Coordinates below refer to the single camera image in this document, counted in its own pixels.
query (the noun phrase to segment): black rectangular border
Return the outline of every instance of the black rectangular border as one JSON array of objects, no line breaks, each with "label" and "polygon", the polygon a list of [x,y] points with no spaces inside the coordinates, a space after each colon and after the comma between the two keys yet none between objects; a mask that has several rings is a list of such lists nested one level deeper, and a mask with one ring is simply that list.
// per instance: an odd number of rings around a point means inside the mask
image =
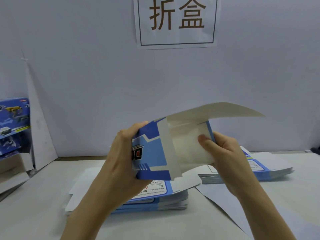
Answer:
[{"label": "black rectangular border", "polygon": [[216,13],[214,14],[214,27],[213,27],[213,37],[212,37],[212,42],[200,42],[200,43],[174,43],[174,44],[142,44],[142,40],[141,40],[141,27],[140,27],[140,9],[139,9],[139,0],[137,0],[137,1],[138,1],[138,17],[139,17],[140,46],[177,45],[177,44],[213,44],[213,42],[214,42],[214,31],[215,31],[215,29],[216,29],[218,0],[216,0]]}]

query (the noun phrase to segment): white paper sign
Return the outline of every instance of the white paper sign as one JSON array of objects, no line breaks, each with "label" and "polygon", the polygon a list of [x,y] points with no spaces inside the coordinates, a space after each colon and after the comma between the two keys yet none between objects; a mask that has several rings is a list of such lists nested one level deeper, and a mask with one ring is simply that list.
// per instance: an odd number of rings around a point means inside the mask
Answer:
[{"label": "white paper sign", "polygon": [[211,47],[218,0],[134,0],[140,49]]}]

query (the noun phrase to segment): person's right hand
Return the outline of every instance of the person's right hand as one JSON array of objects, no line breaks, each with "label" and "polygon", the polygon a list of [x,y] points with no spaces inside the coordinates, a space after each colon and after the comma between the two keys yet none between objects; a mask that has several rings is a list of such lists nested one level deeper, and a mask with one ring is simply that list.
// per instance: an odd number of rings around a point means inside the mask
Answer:
[{"label": "person's right hand", "polygon": [[238,141],[216,131],[213,135],[216,143],[205,135],[198,136],[198,141],[213,156],[212,166],[218,171],[229,191],[239,198],[243,193],[258,190],[261,186]]}]

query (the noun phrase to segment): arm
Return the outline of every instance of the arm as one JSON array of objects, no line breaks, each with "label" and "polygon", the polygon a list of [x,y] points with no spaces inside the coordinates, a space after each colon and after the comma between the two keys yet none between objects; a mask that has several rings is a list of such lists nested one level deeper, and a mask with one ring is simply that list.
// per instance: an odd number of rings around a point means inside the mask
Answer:
[{"label": "arm", "polygon": [[146,124],[134,124],[117,134],[100,172],[67,219],[60,240],[94,240],[106,218],[151,182],[138,180],[131,166],[132,137]]},{"label": "arm", "polygon": [[295,240],[290,228],[261,187],[236,139],[214,132],[216,143],[204,135],[201,146],[229,191],[238,198],[255,240]]}]

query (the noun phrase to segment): chinese characters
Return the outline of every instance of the chinese characters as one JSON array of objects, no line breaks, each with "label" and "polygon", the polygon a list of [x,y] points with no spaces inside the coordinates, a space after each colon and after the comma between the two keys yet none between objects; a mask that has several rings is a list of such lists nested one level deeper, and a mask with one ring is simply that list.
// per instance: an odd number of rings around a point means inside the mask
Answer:
[{"label": "chinese characters", "polygon": [[[168,30],[171,30],[171,13],[175,12],[175,9],[165,9],[166,3],[172,3],[174,0],[164,0],[161,1],[161,22],[159,25],[159,30],[161,30],[164,19],[165,19],[165,13],[168,13]],[[181,11],[182,9],[186,8],[187,10],[184,10],[184,19],[182,19],[182,25],[179,26],[179,28],[204,28],[205,26],[202,25],[202,18],[200,17],[200,9],[197,9],[198,6],[202,9],[205,9],[206,6],[200,4],[196,0],[189,0],[186,4],[184,4],[182,7],[179,8]],[[150,10],[153,10],[153,15],[150,16],[150,20],[154,21],[154,26],[151,27],[152,30],[155,30],[157,28],[157,17],[160,15],[158,10],[160,11],[160,6],[157,6],[157,0],[153,0],[153,6],[149,8]]]}]

